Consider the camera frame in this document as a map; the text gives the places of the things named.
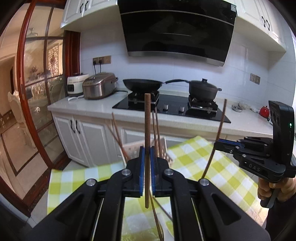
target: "range hood metal trim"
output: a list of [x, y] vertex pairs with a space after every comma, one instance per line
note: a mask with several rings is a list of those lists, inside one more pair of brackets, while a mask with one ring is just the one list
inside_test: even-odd
[[126, 15], [126, 14], [132, 14], [132, 13], [140, 13], [140, 12], [180, 12], [180, 13], [186, 13], [186, 14], [193, 14], [193, 15], [198, 15], [198, 16], [202, 16], [202, 17], [206, 17], [206, 18], [211, 18], [226, 24], [229, 24], [231, 26], [234, 26], [234, 24], [229, 23], [227, 21], [221, 20], [219, 18], [214, 18], [208, 15], [204, 15], [204, 14], [199, 14], [199, 13], [194, 13], [194, 12], [186, 12], [186, 11], [179, 11], [179, 10], [164, 10], [164, 9], [159, 9], [159, 10], [141, 10], [141, 11], [134, 11], [134, 12], [124, 12], [121, 13], [120, 15]]
[[128, 55], [130, 57], [153, 57], [153, 56], [172, 57], [172, 58], [178, 58], [178, 59], [200, 61], [203, 63], [212, 64], [216, 66], [224, 66], [224, 63], [225, 63], [223, 61], [219, 61], [212, 58], [206, 58], [206, 57], [186, 54], [186, 53], [165, 52], [165, 51], [131, 51], [131, 52], [128, 52]]

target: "gas stove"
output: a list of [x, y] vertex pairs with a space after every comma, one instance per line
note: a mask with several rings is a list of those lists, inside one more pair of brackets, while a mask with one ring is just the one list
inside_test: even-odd
[[[220, 121], [222, 111], [214, 102], [201, 102], [195, 98], [151, 93], [151, 109], [157, 107], [160, 114], [186, 116], [192, 118]], [[131, 93], [113, 106], [114, 109], [144, 111], [144, 94]], [[231, 123], [225, 116], [224, 122]]]

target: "rice cooker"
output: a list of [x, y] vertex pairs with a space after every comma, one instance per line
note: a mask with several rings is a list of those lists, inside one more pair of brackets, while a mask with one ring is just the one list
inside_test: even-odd
[[69, 76], [67, 79], [67, 92], [69, 96], [83, 95], [82, 84], [85, 79], [89, 77], [88, 74], [76, 73], [73, 76]]

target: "hand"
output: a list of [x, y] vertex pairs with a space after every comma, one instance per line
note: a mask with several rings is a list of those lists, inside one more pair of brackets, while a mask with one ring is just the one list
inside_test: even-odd
[[280, 202], [285, 202], [296, 193], [296, 178], [284, 178], [278, 183], [269, 183], [262, 178], [258, 181], [258, 198], [264, 200], [271, 197], [271, 188], [280, 188], [281, 191], [277, 196]]

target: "white countertop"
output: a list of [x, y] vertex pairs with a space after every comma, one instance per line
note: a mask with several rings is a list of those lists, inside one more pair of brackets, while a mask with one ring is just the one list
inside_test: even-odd
[[[52, 112], [103, 119], [112, 119], [111, 113], [114, 112], [116, 120], [144, 123], [143, 111], [112, 109], [115, 104], [126, 96], [126, 92], [117, 92], [101, 100], [85, 100], [81, 98], [68, 101], [68, 98], [64, 98], [48, 106], [48, 109]], [[222, 109], [223, 100], [216, 99], [215, 101], [220, 109]], [[226, 116], [231, 123], [223, 124], [221, 132], [223, 134], [272, 138], [272, 125], [258, 113], [254, 113], [251, 110], [243, 110], [240, 113], [235, 112], [231, 109], [231, 103], [229, 103], [226, 108]], [[158, 114], [158, 122], [160, 126], [205, 132], [217, 132], [219, 127], [219, 121], [166, 114]]]

